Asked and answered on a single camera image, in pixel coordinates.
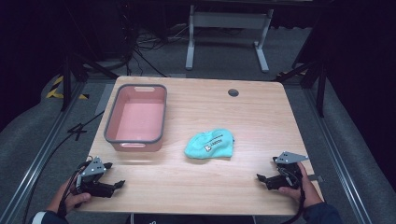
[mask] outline person's hand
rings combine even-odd
[[[303,182],[303,190],[305,192],[304,208],[309,207],[314,204],[317,204],[317,203],[323,203],[320,196],[318,195],[317,190],[315,189],[315,186],[309,180],[308,175],[305,170],[305,167],[300,162],[297,162],[297,164],[300,167],[301,174],[303,175],[302,182]],[[300,189],[280,187],[278,190],[281,194],[290,196],[297,202],[300,201],[300,197],[301,197]]]
[[[50,202],[49,206],[47,207],[47,210],[52,211],[54,213],[58,213],[59,203],[61,202],[61,199],[64,196],[64,191],[66,190],[68,183],[69,183],[69,180],[67,180],[66,182],[64,182],[61,185],[61,187],[56,192],[55,196],[52,198],[52,201]],[[69,191],[73,192],[74,189],[75,189],[75,185],[72,184]],[[86,203],[90,200],[90,198],[91,198],[91,194],[89,194],[89,193],[81,193],[81,194],[77,194],[77,195],[70,193],[64,202],[66,205],[67,213],[69,213],[71,210],[73,210],[73,208],[75,207],[76,204]]]

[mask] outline metal stand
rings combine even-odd
[[[318,79],[318,92],[317,92],[317,110],[319,115],[323,118],[323,101],[324,91],[326,85],[326,62],[316,61],[306,63],[296,67],[288,73],[280,73],[273,81],[283,82],[291,77],[294,77],[306,70],[304,78],[300,81],[300,85],[304,89],[311,89],[315,81]]]
[[[76,78],[77,82],[86,82],[88,79],[88,74],[83,64],[86,63],[90,67],[94,68],[95,70],[103,73],[107,77],[112,79],[117,79],[119,75],[112,73],[111,71],[104,68],[99,63],[95,63],[79,54],[76,53],[69,53],[64,58],[64,104],[62,105],[61,111],[65,111],[66,108],[69,106],[71,102],[71,74],[73,73],[74,77]]]
[[[260,67],[264,73],[269,71],[265,60],[262,46],[267,36],[273,10],[268,10],[267,14],[242,14],[242,13],[216,13],[216,12],[195,12],[194,6],[190,7],[190,40],[187,50],[186,69],[191,70],[194,59],[194,27],[225,27],[243,29],[261,29],[260,41],[254,42],[254,48],[259,58]]]

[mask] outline wooden table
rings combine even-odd
[[[168,91],[163,147],[118,152],[104,138],[117,89],[126,83],[163,84]],[[232,97],[229,89],[239,95]],[[189,159],[185,146],[215,128],[233,133],[229,159]],[[268,190],[256,174],[278,175],[272,157],[306,150],[283,86],[275,82],[170,77],[120,77],[93,140],[90,156],[113,167],[101,178],[126,180],[113,197],[93,198],[82,211],[166,214],[294,215],[297,203]],[[304,161],[313,174],[310,161]]]

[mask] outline yellow tape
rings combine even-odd
[[[59,75],[58,78],[56,78],[55,82],[53,83],[52,87],[49,90],[49,93],[47,93],[47,98],[60,98],[63,99],[64,95],[61,93],[57,93],[56,90],[58,89],[59,85],[61,82],[64,80],[64,76]],[[90,98],[89,94],[81,94],[78,99],[81,100],[88,100]]]

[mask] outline pink plastic bin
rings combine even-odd
[[[166,93],[165,86],[157,84],[121,86],[105,128],[107,142],[117,151],[160,150]]]

